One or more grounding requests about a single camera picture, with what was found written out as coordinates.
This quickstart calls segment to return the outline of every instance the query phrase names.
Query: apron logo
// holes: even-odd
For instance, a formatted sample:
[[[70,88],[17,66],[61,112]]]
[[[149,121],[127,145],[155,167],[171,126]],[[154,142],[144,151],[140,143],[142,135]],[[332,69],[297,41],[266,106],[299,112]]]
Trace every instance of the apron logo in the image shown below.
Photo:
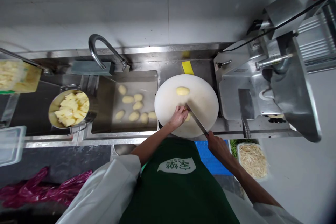
[[[163,171],[167,173],[178,173],[178,174],[187,174],[191,173],[196,169],[193,158],[181,159],[174,158],[167,161],[164,161],[157,168],[158,171]]]

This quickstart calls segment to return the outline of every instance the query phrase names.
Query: white sleeve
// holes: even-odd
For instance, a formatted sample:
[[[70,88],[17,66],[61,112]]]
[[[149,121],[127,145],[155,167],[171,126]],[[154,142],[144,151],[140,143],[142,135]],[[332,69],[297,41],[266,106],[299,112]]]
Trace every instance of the white sleeve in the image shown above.
[[[295,219],[285,209],[279,206],[254,203],[253,208],[267,223],[302,224],[302,222]]]
[[[141,169],[138,156],[115,158],[96,170],[57,224],[118,223],[131,201]]]
[[[224,193],[240,224],[302,224],[281,207],[261,203],[252,207],[237,195],[226,190]]]

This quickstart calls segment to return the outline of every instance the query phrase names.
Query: yellow sponge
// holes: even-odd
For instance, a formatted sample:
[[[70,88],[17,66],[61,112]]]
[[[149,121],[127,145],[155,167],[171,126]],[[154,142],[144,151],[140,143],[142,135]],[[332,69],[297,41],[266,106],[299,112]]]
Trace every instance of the yellow sponge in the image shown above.
[[[191,67],[190,61],[183,61],[182,62],[182,67],[183,67],[183,70],[184,70],[185,74],[194,75],[194,71],[193,71],[193,68]]]

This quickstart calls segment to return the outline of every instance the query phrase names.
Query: hand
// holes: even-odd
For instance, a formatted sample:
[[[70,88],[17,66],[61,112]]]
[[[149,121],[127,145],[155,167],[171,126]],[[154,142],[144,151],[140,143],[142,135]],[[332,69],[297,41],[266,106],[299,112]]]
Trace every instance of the hand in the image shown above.
[[[175,112],[169,120],[168,124],[173,128],[173,130],[176,130],[182,125],[182,123],[184,123],[188,113],[189,111],[184,106],[176,106]]]
[[[232,160],[235,159],[235,157],[232,156],[228,146],[222,138],[215,136],[212,131],[209,131],[209,136],[207,136],[207,139],[209,150],[220,162],[224,162],[223,164],[225,166],[228,163],[232,163]]]

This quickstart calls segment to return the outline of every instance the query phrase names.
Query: meat slicer machine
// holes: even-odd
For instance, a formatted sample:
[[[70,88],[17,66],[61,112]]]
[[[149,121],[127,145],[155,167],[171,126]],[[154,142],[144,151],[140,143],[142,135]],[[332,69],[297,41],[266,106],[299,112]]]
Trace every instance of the meat slicer machine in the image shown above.
[[[304,10],[299,0],[276,0],[264,8],[260,19],[249,28],[264,33]],[[220,111],[226,120],[242,121],[244,137],[251,138],[249,120],[258,116],[287,121],[293,130],[311,142],[321,140],[312,89],[295,32],[304,15],[259,39],[214,59]]]

